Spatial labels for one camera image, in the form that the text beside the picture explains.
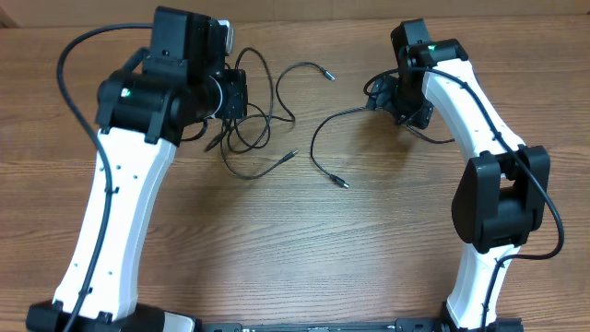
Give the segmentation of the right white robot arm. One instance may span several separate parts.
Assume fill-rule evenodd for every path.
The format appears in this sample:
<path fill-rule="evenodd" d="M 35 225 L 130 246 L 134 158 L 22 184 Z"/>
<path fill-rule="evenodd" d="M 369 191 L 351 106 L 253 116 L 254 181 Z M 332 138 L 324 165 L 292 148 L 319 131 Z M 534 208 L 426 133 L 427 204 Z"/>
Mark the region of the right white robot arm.
<path fill-rule="evenodd" d="M 519 319 L 500 319 L 496 304 L 509 265 L 550 207 L 550 159 L 529 147 L 496 113 L 456 39 L 433 41 L 423 19 L 407 20 L 390 35 L 397 67 L 363 89 L 371 110 L 398 125 L 424 129 L 439 112 L 466 163 L 451 205 L 463 242 L 456 282 L 437 331 L 521 331 Z"/>

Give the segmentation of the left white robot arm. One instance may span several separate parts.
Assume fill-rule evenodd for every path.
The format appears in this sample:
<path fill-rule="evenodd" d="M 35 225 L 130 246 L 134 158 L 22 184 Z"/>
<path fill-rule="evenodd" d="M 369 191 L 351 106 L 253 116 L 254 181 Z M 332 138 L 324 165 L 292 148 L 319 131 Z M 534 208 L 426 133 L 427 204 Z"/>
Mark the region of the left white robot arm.
<path fill-rule="evenodd" d="M 154 203 L 183 130 L 242 117 L 246 75 L 230 69 L 226 20 L 160 6 L 138 49 L 98 90 L 86 131 L 97 150 L 77 246 L 53 298 L 33 304 L 29 331 L 198 331 L 201 322 L 138 300 Z"/>

